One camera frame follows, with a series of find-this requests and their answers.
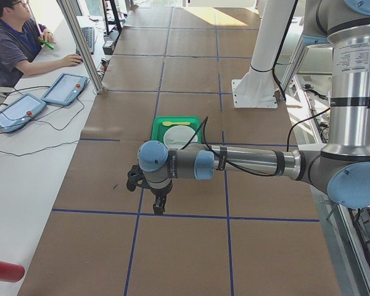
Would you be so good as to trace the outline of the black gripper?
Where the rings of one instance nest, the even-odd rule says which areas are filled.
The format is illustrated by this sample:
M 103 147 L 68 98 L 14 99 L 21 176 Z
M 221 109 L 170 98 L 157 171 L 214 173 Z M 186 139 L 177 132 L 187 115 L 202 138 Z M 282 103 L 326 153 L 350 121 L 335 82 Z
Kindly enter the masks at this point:
M 153 210 L 155 215 L 164 214 L 167 195 L 171 192 L 172 188 L 173 184 L 169 183 L 163 188 L 151 189 L 151 192 L 155 196 L 155 203 L 153 204 Z

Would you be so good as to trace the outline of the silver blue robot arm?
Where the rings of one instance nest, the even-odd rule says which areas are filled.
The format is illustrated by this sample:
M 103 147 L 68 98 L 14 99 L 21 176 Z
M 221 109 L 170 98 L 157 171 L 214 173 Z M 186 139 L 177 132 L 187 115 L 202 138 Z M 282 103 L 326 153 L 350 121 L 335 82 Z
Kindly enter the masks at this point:
M 240 170 L 287 176 L 314 186 L 336 204 L 370 205 L 370 1 L 307 1 L 303 45 L 331 44 L 332 92 L 327 144 L 320 150 L 260 150 L 214 146 L 189 139 L 180 149 L 147 141 L 128 172 L 127 189 L 148 189 L 154 212 L 165 211 L 173 180 L 211 179 Z

